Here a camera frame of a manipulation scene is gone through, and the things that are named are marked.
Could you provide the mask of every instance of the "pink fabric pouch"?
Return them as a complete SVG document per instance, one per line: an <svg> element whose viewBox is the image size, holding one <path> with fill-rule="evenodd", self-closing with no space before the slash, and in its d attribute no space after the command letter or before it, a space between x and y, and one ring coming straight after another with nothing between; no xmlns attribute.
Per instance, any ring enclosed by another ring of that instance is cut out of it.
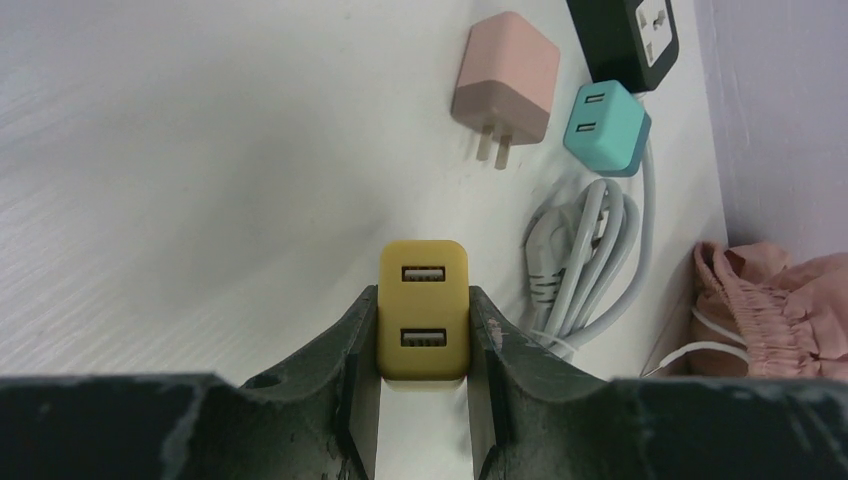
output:
<svg viewBox="0 0 848 480"><path fill-rule="evenodd" d="M692 352L693 373L848 380L848 253L790 266L789 254L770 243L700 243L694 256L697 309L745 344L695 319L692 340L743 348L750 360Z"/></svg>

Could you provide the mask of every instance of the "drawstring bag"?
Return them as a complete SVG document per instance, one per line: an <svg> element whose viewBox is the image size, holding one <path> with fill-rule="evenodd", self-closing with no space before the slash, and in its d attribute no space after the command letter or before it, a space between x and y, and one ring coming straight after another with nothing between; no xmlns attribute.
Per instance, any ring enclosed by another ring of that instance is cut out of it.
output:
<svg viewBox="0 0 848 480"><path fill-rule="evenodd" d="M698 294L680 356L711 376L848 380L848 253L791 266L770 243L695 247Z"/></svg>

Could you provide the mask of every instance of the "tabletop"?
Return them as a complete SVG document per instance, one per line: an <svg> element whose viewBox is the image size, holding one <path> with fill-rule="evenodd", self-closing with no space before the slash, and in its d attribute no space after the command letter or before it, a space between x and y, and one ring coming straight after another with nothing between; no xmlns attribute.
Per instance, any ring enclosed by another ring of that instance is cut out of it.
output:
<svg viewBox="0 0 848 480"><path fill-rule="evenodd" d="M655 260L630 311L575 357L603 378L671 348L694 242L726 239L693 0L673 7L680 57L644 98ZM545 140L497 171L449 108L470 26L506 10L561 62ZM590 81L564 0L0 11L0 374L242 382L338 319L395 239L460 242L471 282L517 322L529 222L595 178L562 146ZM641 179L621 183L641 204ZM382 405L378 478L470 478L461 393L384 389Z"/></svg>

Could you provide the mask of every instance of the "wall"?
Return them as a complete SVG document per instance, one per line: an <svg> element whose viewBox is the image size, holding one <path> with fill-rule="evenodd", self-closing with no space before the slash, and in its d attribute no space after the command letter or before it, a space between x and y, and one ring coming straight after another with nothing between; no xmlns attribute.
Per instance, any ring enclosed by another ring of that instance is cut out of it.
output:
<svg viewBox="0 0 848 480"><path fill-rule="evenodd" d="M731 244L848 250L848 2L696 2Z"/></svg>

